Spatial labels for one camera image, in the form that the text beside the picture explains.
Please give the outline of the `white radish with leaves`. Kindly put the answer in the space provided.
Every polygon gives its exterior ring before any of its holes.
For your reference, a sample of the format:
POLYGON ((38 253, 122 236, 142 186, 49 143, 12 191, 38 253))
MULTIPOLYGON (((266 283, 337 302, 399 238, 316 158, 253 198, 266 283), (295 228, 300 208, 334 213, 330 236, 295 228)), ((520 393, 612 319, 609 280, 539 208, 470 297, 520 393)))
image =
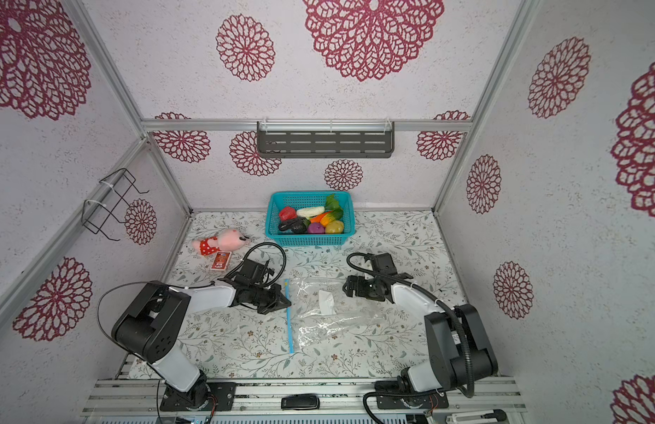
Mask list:
POLYGON ((300 210, 297 210, 297 216, 305 217, 305 218, 313 218, 325 212, 337 210, 338 208, 340 208, 340 203, 337 200, 336 195, 330 194, 329 196, 327 196, 325 200, 325 204, 323 206, 301 208, 300 210))

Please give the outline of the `green yellow cucumber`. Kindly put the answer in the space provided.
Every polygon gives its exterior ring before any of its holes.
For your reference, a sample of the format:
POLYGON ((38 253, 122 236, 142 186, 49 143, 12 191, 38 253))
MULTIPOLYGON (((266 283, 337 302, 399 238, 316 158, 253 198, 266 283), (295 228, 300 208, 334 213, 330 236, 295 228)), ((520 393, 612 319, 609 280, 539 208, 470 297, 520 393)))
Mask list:
POLYGON ((341 208, 337 208, 336 210, 332 210, 324 215, 322 219, 320 220, 320 224, 323 225, 324 227, 327 227, 329 224, 331 224, 334 221, 339 221, 343 217, 343 210, 341 208))

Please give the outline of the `orange carrot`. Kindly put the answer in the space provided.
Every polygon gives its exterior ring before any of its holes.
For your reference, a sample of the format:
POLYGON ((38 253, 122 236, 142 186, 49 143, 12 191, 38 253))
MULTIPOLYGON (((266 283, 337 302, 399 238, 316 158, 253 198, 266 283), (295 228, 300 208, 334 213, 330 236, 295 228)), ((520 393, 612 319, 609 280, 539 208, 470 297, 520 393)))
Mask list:
POLYGON ((322 213, 320 215, 317 215, 316 217, 312 217, 311 218, 311 223, 312 224, 313 223, 319 223, 322 220, 322 218, 325 217, 326 215, 327 215, 327 212, 324 212, 324 213, 322 213))

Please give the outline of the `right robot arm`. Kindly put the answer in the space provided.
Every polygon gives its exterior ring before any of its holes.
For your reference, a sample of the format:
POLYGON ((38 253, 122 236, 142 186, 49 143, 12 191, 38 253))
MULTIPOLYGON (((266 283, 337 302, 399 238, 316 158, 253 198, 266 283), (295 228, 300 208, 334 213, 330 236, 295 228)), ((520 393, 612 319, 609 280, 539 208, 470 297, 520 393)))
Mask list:
POLYGON ((347 277, 346 296, 387 301, 424 324, 428 359, 401 371, 399 392, 413 396, 459 390, 470 399, 477 381, 497 373, 493 347, 474 306, 449 307, 412 275, 400 273, 391 254, 353 253, 346 263, 360 273, 347 277))

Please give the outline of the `grey wall shelf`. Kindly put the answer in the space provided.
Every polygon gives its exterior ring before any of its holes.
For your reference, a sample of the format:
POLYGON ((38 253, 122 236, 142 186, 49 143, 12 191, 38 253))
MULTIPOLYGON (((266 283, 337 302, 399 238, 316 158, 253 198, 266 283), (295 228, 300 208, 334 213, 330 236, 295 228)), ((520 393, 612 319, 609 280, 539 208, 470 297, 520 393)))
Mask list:
POLYGON ((257 123, 257 150, 265 159, 386 159, 395 146, 390 121, 372 125, 257 123))

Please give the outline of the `small black device on rail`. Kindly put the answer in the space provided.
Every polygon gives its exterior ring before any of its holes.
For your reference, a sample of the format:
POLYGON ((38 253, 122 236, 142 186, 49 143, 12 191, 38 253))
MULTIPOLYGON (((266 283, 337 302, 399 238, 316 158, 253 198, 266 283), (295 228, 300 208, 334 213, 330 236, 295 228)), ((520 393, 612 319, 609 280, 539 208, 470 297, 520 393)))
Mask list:
POLYGON ((310 411, 320 408, 320 398, 315 394, 297 394, 281 399, 281 409, 310 411))

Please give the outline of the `yellow green potato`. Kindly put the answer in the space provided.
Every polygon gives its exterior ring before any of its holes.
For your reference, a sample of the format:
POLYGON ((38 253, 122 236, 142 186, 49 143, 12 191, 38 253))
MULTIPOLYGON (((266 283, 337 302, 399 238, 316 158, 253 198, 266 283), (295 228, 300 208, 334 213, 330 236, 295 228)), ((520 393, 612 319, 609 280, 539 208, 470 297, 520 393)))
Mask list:
POLYGON ((340 220, 335 220, 330 222, 325 226, 326 234, 343 234, 345 229, 345 224, 340 220))

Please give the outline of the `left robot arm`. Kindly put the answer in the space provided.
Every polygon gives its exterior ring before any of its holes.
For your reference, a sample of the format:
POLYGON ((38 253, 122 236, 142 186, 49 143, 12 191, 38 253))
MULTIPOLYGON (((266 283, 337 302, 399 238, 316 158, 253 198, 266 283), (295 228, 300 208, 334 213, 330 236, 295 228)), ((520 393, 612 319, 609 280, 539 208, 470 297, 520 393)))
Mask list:
POLYGON ((263 281, 267 266, 259 271, 245 264, 242 268, 240 277, 228 274, 217 283, 196 288, 145 283, 116 321, 110 338, 148 363, 170 390, 198 403, 209 389, 205 374, 177 346, 185 318, 211 309, 251 306, 258 314, 270 314, 291 306, 280 284, 263 281))

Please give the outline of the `teal plastic basket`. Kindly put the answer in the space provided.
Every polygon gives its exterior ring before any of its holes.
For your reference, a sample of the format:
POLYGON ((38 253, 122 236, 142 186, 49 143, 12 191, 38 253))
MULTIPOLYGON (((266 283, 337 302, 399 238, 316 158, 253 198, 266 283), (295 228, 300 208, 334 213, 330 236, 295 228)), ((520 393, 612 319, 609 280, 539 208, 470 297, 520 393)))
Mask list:
POLYGON ((349 237, 355 234, 355 215, 351 195, 344 191, 286 191, 277 192, 270 198, 267 219, 265 219, 265 235, 282 247, 319 247, 340 246, 345 244, 349 237), (280 232, 278 225, 281 222, 279 212, 285 207, 292 207, 296 211, 301 208, 323 206, 327 196, 335 194, 343 210, 340 221, 345 224, 343 234, 294 234, 291 231, 280 232))

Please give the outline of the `red card pack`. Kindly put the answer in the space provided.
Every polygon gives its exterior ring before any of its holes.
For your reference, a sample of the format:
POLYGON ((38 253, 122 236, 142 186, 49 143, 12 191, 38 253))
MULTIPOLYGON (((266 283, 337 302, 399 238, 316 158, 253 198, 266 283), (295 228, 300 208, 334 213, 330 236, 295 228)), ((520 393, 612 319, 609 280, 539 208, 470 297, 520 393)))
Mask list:
POLYGON ((230 252, 217 252, 212 263, 212 270, 225 271, 228 269, 232 254, 230 252))

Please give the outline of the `clear zip top bag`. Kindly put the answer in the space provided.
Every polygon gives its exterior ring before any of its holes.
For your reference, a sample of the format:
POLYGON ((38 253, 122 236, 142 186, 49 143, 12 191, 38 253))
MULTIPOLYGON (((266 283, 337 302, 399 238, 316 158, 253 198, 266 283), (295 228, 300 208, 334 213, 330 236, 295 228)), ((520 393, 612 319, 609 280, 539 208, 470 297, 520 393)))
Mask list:
POLYGON ((287 278, 283 294, 291 301, 286 309, 289 354, 362 352, 368 337, 386 323, 376 302, 348 297, 339 278, 287 278))

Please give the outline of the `purple onion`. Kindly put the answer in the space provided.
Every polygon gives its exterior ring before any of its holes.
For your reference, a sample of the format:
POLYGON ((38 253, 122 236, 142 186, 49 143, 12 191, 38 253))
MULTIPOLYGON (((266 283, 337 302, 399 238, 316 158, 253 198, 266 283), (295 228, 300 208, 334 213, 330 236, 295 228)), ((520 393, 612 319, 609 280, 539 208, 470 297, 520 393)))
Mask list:
POLYGON ((321 223, 310 223, 307 232, 309 234, 325 234, 326 229, 321 223))

